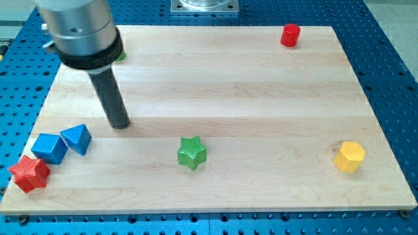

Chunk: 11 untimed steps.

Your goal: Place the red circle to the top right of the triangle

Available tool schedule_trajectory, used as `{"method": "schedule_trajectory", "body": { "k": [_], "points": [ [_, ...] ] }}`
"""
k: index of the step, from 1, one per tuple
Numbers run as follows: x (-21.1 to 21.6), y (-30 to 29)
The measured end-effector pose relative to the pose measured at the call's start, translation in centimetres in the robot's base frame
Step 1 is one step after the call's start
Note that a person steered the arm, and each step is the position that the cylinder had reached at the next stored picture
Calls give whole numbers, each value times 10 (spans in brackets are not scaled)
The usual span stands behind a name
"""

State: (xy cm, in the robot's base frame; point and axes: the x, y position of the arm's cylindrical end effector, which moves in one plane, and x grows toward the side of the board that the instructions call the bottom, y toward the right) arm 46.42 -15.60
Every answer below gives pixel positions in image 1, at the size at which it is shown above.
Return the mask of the green block behind arm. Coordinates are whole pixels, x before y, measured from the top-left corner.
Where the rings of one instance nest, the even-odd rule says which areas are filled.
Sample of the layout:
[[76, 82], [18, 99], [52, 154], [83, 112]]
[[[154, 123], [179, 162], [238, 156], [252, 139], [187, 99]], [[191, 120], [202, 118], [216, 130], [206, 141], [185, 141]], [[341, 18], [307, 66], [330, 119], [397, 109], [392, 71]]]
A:
[[116, 61], [122, 61], [126, 58], [126, 53], [123, 51], [120, 56], [116, 59]]

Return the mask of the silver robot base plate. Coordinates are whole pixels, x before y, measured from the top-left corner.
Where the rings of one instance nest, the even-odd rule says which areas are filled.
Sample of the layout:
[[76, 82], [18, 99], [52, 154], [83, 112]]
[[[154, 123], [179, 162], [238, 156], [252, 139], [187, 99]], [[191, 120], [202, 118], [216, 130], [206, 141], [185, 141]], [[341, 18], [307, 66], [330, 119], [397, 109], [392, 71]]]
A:
[[238, 12], [239, 0], [171, 0], [172, 13]]

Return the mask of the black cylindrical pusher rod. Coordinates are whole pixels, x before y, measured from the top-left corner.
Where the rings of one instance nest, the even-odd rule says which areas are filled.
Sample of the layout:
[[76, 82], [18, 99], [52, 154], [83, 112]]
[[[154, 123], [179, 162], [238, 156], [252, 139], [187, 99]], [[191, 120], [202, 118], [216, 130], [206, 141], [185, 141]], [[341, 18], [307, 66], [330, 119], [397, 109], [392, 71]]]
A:
[[89, 72], [88, 75], [110, 126], [113, 129], [127, 128], [130, 120], [112, 68]]

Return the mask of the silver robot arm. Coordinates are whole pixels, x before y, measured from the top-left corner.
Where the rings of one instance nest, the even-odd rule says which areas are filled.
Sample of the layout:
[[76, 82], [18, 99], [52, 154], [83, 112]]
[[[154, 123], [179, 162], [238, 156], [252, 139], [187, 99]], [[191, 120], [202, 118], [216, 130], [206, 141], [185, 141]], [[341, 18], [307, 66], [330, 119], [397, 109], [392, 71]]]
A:
[[52, 40], [44, 45], [61, 62], [88, 73], [110, 126], [124, 129], [130, 120], [112, 64], [124, 53], [120, 31], [106, 0], [36, 0]]

